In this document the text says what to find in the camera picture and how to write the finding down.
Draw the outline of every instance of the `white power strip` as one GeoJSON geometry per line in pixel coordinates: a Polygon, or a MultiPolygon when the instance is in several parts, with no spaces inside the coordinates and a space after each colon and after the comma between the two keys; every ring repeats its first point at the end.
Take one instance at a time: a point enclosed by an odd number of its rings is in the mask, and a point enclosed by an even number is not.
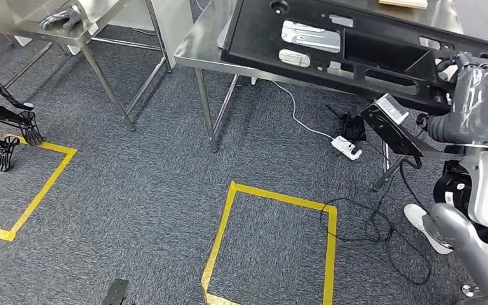
{"type": "Polygon", "coordinates": [[[353,154],[352,151],[355,148],[355,146],[342,136],[338,136],[330,143],[332,144],[332,146],[334,146],[335,149],[341,151],[342,154],[344,154],[347,158],[353,161],[360,158],[360,155],[362,154],[361,149],[359,149],[355,154],[353,154]]]}

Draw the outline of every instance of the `white sneaker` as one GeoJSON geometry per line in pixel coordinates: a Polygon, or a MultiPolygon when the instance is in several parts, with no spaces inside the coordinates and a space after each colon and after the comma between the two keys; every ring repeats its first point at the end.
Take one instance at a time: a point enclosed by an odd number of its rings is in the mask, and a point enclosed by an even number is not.
{"type": "Polygon", "coordinates": [[[440,254],[448,254],[452,252],[451,249],[446,248],[439,242],[435,241],[425,230],[424,228],[424,220],[422,220],[422,217],[426,215],[426,211],[424,211],[423,208],[415,205],[415,204],[410,204],[410,205],[405,205],[405,216],[409,220],[409,222],[418,230],[420,230],[422,233],[426,235],[428,240],[431,243],[431,246],[435,249],[440,254]]]}

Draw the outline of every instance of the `yellow tape square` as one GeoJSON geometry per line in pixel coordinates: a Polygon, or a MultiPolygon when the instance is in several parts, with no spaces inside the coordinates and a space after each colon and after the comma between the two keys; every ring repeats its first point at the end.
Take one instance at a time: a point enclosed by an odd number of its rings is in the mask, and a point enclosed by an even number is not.
{"type": "MultiPolygon", "coordinates": [[[[27,144],[23,137],[19,137],[17,135],[9,135],[9,134],[5,135],[5,137],[7,137],[7,136],[16,137],[16,138],[20,139],[20,143],[27,144]]],[[[61,163],[57,166],[55,171],[53,171],[50,178],[46,181],[46,183],[44,184],[42,189],[40,189],[40,192],[38,192],[38,194],[36,194],[34,199],[29,203],[29,206],[27,206],[27,209],[25,209],[25,211],[20,216],[20,218],[16,221],[14,226],[12,226],[12,228],[8,231],[0,229],[0,239],[2,239],[2,240],[12,241],[14,239],[14,237],[16,236],[16,232],[23,226],[25,221],[27,221],[27,218],[29,218],[29,216],[31,216],[32,211],[34,211],[34,209],[36,208],[38,203],[40,203],[42,198],[44,198],[46,193],[50,190],[50,187],[56,181],[57,177],[60,175],[60,173],[62,173],[62,171],[64,170],[66,165],[68,165],[68,162],[70,162],[70,160],[72,159],[72,157],[75,155],[75,153],[77,151],[73,148],[59,146],[59,145],[55,145],[55,144],[51,144],[51,143],[47,143],[47,142],[42,142],[37,147],[40,147],[43,149],[49,149],[51,151],[56,151],[58,153],[64,154],[65,156],[64,156],[63,160],[61,161],[61,163]]]]}
{"type": "Polygon", "coordinates": [[[212,272],[214,271],[214,264],[216,263],[216,258],[218,256],[218,251],[220,250],[220,245],[222,243],[223,235],[226,230],[227,220],[229,219],[229,213],[231,212],[231,207],[233,206],[233,200],[236,192],[242,192],[246,194],[251,194],[254,196],[269,198],[278,200],[281,202],[289,203],[291,205],[298,205],[304,208],[312,208],[313,210],[323,210],[329,215],[328,230],[332,234],[327,234],[327,251],[325,258],[325,283],[323,286],[323,305],[332,305],[334,298],[334,259],[336,253],[336,219],[337,210],[335,207],[328,205],[324,206],[323,203],[309,201],[305,199],[300,199],[292,196],[287,196],[284,194],[278,194],[271,191],[265,191],[263,189],[257,189],[255,187],[243,186],[241,184],[236,184],[231,182],[229,186],[229,191],[227,192],[226,204],[220,220],[218,231],[216,237],[214,238],[214,244],[208,255],[207,264],[203,270],[203,275],[201,277],[201,286],[203,287],[203,293],[207,304],[209,305],[239,305],[235,302],[229,301],[223,297],[208,293],[208,284],[210,283],[210,278],[212,277],[212,272]]]}

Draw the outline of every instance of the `white cable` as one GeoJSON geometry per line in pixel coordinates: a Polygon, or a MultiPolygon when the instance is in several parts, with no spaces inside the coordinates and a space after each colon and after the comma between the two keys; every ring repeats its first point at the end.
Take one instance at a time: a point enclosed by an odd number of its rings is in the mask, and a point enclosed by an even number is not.
{"type": "Polygon", "coordinates": [[[295,99],[294,99],[293,93],[291,93],[291,91],[289,91],[289,90],[285,89],[284,87],[280,86],[280,85],[279,85],[278,83],[276,83],[275,81],[271,81],[271,82],[273,82],[273,83],[274,83],[274,85],[276,85],[276,86],[280,87],[280,89],[282,89],[283,91],[285,91],[285,92],[289,93],[289,95],[291,96],[291,99],[293,100],[293,119],[294,119],[295,121],[297,121],[297,123],[299,123],[299,124],[300,124],[300,125],[302,125],[302,126],[305,128],[305,129],[307,129],[307,130],[309,130],[309,131],[311,131],[311,132],[315,132],[315,133],[317,133],[317,134],[319,134],[319,135],[324,135],[325,137],[328,137],[328,138],[330,138],[330,139],[332,139],[332,140],[334,139],[334,138],[333,138],[333,137],[331,137],[330,135],[327,135],[326,133],[322,133],[322,132],[318,132],[318,131],[316,131],[316,130],[313,130],[313,129],[311,129],[310,127],[307,127],[307,126],[306,126],[304,123],[300,122],[300,121],[299,121],[299,120],[296,118],[296,115],[295,115],[295,113],[296,113],[296,101],[295,101],[295,99]]]}
{"type": "Polygon", "coordinates": [[[204,11],[205,9],[203,7],[201,7],[201,5],[199,4],[199,0],[195,0],[195,3],[197,3],[197,6],[199,6],[199,9],[201,11],[204,11]]]}

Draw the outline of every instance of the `black plastic panel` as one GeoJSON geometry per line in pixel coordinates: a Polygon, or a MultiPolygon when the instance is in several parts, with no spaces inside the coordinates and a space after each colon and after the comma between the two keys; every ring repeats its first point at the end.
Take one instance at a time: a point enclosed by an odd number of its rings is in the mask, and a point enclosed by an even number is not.
{"type": "Polygon", "coordinates": [[[222,59],[369,99],[390,93],[405,107],[445,114],[450,106],[444,102],[444,95],[452,92],[454,85],[438,77],[435,59],[459,51],[488,56],[488,42],[340,3],[239,0],[222,59]],[[353,26],[332,23],[330,14],[351,18],[353,26]],[[338,32],[341,51],[330,53],[285,42],[281,29],[286,20],[338,32]],[[420,37],[438,41],[441,50],[421,46],[420,37]],[[306,54],[311,65],[281,62],[278,54],[282,49],[306,54]],[[327,73],[331,61],[352,73],[327,73]]]}

